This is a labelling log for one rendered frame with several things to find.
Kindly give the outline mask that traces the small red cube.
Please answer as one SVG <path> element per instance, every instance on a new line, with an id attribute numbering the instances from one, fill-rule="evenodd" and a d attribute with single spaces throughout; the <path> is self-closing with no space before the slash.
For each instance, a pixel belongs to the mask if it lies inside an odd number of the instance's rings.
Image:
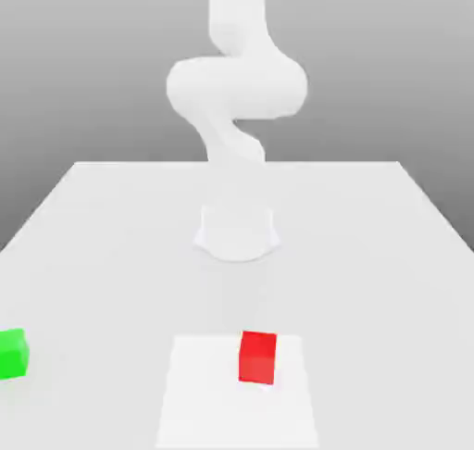
<path id="1" fill-rule="evenodd" d="M 238 359 L 240 381 L 272 385 L 275 379 L 277 335 L 243 331 Z"/>

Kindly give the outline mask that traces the small green cube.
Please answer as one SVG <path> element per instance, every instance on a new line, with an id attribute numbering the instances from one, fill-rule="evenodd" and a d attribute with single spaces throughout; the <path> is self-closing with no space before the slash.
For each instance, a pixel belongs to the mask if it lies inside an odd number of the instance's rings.
<path id="1" fill-rule="evenodd" d="M 0 331 L 0 381 L 26 375 L 30 348 L 23 329 Z"/>

